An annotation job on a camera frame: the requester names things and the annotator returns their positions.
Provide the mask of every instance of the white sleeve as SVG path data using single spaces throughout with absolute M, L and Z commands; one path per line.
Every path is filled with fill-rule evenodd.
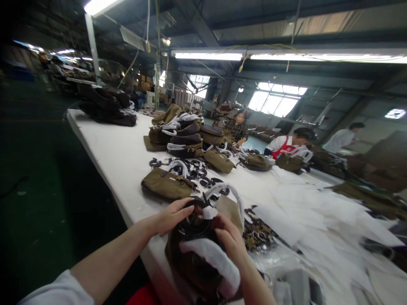
M 287 136 L 279 136 L 275 138 L 269 145 L 266 146 L 272 152 L 275 152 L 280 149 L 281 146 L 284 145 L 285 141 L 287 140 Z
M 18 302 L 17 305 L 95 305 L 93 298 L 82 288 L 80 283 L 64 271 L 57 279 L 37 290 Z

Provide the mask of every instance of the hand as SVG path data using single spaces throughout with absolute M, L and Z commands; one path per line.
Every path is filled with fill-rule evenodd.
M 165 210 L 154 215 L 152 221 L 154 223 L 155 233 L 164 234 L 191 215 L 192 211 L 194 211 L 193 205 L 183 208 L 191 200 L 193 199 L 189 197 L 174 201 L 167 206 Z
M 225 245 L 228 257 L 240 268 L 248 258 L 248 254 L 239 229 L 222 213 L 214 218 L 213 226 L 218 238 Z

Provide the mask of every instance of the red apron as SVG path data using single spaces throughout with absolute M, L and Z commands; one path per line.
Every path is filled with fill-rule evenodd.
M 290 153 L 296 148 L 292 145 L 287 145 L 287 142 L 288 142 L 288 136 L 287 136 L 287 139 L 285 140 L 285 143 L 283 144 L 283 146 L 281 146 L 279 150 L 271 153 L 271 156 L 273 157 L 274 160 L 277 160 L 283 153 Z

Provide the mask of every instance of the window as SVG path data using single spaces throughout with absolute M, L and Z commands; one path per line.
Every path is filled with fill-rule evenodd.
M 160 79 L 158 81 L 160 87 L 164 88 L 165 85 L 165 71 L 161 73 Z
M 406 114 L 406 111 L 404 109 L 393 109 L 388 112 L 388 114 L 385 115 L 385 118 L 388 119 L 401 119 L 404 117 Z
M 257 88 L 261 91 L 254 92 L 249 108 L 279 117 L 289 114 L 300 100 L 299 95 L 307 91 L 304 87 L 273 83 L 258 83 Z
M 194 85 L 198 88 L 198 93 L 196 94 L 199 97 L 206 98 L 206 90 L 205 89 L 200 89 L 200 87 L 205 86 L 207 83 L 209 83 L 209 76 L 203 76 L 203 75 L 189 75 L 191 81 L 194 83 Z M 188 81 L 188 93 L 195 93 L 195 88 L 192 86 L 192 84 Z

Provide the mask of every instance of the worker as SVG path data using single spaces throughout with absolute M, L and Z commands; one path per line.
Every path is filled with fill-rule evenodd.
M 194 211 L 194 206 L 184 208 L 191 200 L 174 201 L 162 212 L 140 220 L 115 240 L 63 272 L 52 284 L 30 293 L 19 305 L 103 304 L 149 240 L 156 234 L 173 229 Z M 239 229 L 229 218 L 219 214 L 215 232 L 240 272 L 245 304 L 275 305 L 271 291 L 246 251 Z M 145 304 L 144 299 L 138 303 Z
M 294 130 L 292 136 L 279 136 L 264 149 L 264 155 L 271 155 L 277 160 L 283 153 L 290 153 L 301 145 L 308 145 L 316 139 L 316 134 L 311 128 L 302 127 Z
M 322 147 L 322 149 L 326 150 L 327 152 L 336 154 L 342 147 L 351 144 L 353 142 L 355 134 L 363 128 L 365 128 L 365 124 L 361 122 L 352 123 L 349 126 L 349 129 L 341 129 L 337 131 Z
M 248 129 L 246 124 L 246 110 L 241 109 L 237 116 L 227 122 L 225 129 L 229 130 L 238 146 L 241 146 L 248 138 Z

